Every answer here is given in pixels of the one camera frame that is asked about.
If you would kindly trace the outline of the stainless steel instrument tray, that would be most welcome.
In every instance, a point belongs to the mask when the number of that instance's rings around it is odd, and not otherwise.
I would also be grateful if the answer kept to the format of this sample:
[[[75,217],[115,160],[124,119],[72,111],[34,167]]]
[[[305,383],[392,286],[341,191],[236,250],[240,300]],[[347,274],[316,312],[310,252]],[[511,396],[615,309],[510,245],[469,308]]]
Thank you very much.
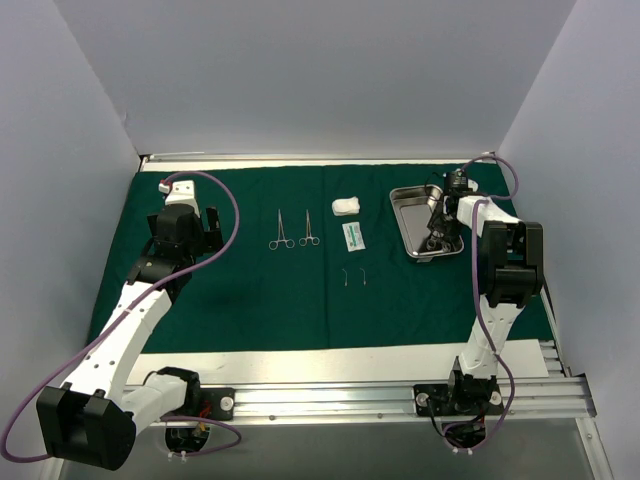
[[[406,254],[414,263],[457,255],[464,250],[461,236],[450,241],[450,252],[424,250],[424,241],[432,235],[427,224],[442,194],[443,190],[435,184],[396,188],[389,194]]]

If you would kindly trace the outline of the white gauze packet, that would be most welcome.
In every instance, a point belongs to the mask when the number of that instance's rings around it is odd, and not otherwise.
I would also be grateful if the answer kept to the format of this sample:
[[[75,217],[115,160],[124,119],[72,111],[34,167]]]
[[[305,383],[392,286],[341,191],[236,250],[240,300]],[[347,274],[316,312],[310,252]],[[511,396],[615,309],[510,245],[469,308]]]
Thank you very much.
[[[348,252],[365,250],[361,226],[359,222],[349,222],[342,225]]]

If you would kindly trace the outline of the white gauze pad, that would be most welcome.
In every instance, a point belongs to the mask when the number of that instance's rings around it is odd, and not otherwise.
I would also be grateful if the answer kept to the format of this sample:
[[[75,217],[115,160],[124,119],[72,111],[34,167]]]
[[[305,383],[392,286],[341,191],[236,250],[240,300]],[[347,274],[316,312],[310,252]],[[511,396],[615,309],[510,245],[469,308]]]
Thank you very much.
[[[335,199],[331,204],[335,216],[351,216],[360,212],[360,201],[357,196]]]

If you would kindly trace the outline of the steel surgical scissors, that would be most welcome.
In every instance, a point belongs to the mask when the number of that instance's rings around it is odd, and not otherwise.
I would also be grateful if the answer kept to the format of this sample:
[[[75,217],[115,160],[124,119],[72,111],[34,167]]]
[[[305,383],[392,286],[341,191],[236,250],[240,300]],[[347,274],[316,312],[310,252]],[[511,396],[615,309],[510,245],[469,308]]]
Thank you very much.
[[[275,240],[271,240],[268,244],[268,248],[271,251],[277,250],[280,246],[283,246],[287,249],[293,249],[295,247],[295,242],[288,238],[285,234],[284,222],[281,210],[277,212],[277,238]]]

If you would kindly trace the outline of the steel surgical forceps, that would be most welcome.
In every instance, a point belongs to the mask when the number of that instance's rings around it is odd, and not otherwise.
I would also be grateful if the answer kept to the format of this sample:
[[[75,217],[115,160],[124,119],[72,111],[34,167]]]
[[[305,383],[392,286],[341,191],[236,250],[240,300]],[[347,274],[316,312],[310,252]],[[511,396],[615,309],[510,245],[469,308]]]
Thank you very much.
[[[312,232],[311,215],[309,210],[306,210],[305,214],[305,233],[298,241],[300,247],[306,247],[308,245],[318,246],[320,239]]]

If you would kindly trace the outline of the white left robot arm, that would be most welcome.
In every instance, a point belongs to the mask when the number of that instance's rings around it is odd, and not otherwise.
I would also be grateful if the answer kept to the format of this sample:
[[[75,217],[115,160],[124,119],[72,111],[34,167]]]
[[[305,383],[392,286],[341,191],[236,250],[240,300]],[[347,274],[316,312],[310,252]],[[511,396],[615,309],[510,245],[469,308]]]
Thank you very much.
[[[147,218],[151,237],[126,277],[97,343],[61,386],[46,387],[36,411],[49,456],[119,469],[136,436],[165,414],[194,417],[202,405],[196,372],[163,367],[124,391],[151,333],[192,277],[197,259],[225,245],[218,211],[200,216],[172,204]]]

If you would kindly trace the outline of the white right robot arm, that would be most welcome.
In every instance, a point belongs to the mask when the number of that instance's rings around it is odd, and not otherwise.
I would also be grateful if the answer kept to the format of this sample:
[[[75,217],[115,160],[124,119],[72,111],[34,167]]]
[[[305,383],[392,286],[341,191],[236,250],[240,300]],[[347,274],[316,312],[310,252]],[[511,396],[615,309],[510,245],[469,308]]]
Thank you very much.
[[[427,224],[426,247],[451,251],[462,227],[471,229],[476,319],[454,360],[444,400],[464,413],[496,389],[500,353],[510,329],[543,284],[543,228],[506,213],[471,187],[463,170],[444,175],[444,189]]]

